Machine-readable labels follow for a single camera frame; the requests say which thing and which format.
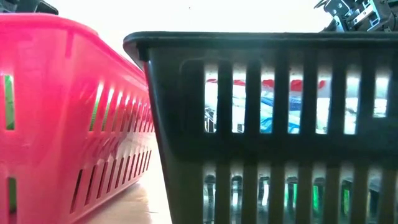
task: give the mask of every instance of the wooden floor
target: wooden floor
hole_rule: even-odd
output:
[[[159,153],[141,180],[76,224],[171,224]]]

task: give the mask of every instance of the red plastic basket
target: red plastic basket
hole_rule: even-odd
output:
[[[0,223],[74,222],[148,169],[157,145],[144,74],[93,30],[1,15],[0,78]]]

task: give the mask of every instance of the red object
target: red object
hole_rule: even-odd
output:
[[[208,79],[206,82],[208,83],[217,83],[217,79],[211,78]],[[262,86],[263,87],[269,87],[269,88],[274,88],[274,80],[268,79],[268,80],[263,80],[262,81]],[[322,89],[325,86],[325,81],[321,80],[318,83],[318,89]],[[239,86],[246,86],[246,82],[244,80],[234,80],[234,85],[239,85]],[[290,90],[291,91],[303,91],[303,80],[292,80],[290,82]]]
[[[0,78],[0,223],[72,223],[147,170],[156,142],[144,74],[93,30],[57,16],[1,14]]]

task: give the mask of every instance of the plastic basket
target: plastic basket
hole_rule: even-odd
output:
[[[76,22],[0,21],[0,223],[72,223],[148,168],[144,74]]]
[[[398,35],[384,33],[127,36],[124,49],[149,82],[173,222],[395,223],[397,44]],[[298,68],[302,79],[291,82]],[[268,73],[274,76],[272,130],[262,133]],[[204,110],[214,80],[216,115]],[[244,86],[244,128],[236,133],[238,85]],[[356,126],[345,133],[352,86]],[[294,91],[302,109],[298,133],[289,133]],[[327,128],[318,133],[317,96],[323,95]],[[386,114],[377,117],[375,98],[383,97]]]

